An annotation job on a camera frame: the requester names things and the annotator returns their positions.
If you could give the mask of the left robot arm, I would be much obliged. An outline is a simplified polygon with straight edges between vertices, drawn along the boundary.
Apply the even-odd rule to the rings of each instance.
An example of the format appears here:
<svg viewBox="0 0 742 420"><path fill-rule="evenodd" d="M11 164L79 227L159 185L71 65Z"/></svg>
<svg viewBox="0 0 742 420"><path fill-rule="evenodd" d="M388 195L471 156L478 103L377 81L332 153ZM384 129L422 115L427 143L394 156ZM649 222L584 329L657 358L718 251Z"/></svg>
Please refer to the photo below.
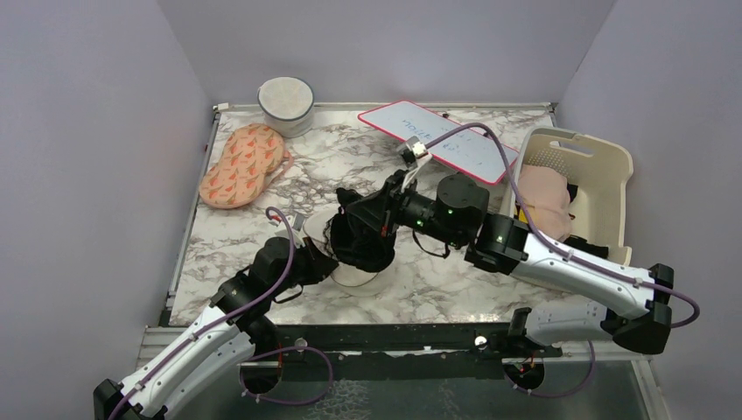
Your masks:
<svg viewBox="0 0 742 420"><path fill-rule="evenodd" d="M318 284L339 264L303 239L268 239L253 262L224 282L172 343L121 381L94 390L97 419L169 419L240 361L264 359L279 348L266 314L277 296Z"/></svg>

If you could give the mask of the peach bra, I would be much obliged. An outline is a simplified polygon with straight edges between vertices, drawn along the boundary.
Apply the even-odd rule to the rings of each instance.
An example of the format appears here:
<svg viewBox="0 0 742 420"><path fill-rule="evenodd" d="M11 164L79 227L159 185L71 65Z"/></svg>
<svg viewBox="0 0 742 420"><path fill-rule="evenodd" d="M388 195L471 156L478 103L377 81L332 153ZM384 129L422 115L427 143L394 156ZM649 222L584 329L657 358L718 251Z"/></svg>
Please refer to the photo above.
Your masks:
<svg viewBox="0 0 742 420"><path fill-rule="evenodd" d="M567 178L552 168L525 164L517 187L535 226L552 239L566 240L572 228Z"/></svg>

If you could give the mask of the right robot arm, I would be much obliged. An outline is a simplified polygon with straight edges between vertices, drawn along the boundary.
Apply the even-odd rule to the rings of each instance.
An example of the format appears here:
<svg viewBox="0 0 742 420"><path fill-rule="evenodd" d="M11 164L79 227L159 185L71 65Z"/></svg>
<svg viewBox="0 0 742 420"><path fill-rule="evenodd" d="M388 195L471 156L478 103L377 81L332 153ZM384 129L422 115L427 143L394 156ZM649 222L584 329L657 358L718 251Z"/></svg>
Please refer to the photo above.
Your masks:
<svg viewBox="0 0 742 420"><path fill-rule="evenodd" d="M446 250L464 249L465 260L480 270L528 277L587 298L575 307L552 304L521 311L504 335L512 354L525 356L537 347L571 340L612 340L638 354L665 350L672 324L670 267L610 262L491 213L488 190L463 174L443 178L434 199L416 192L414 183L405 182L407 175L395 172L381 190L346 207L353 232L381 259L361 269L386 266L397 228L408 227L442 242Z"/></svg>

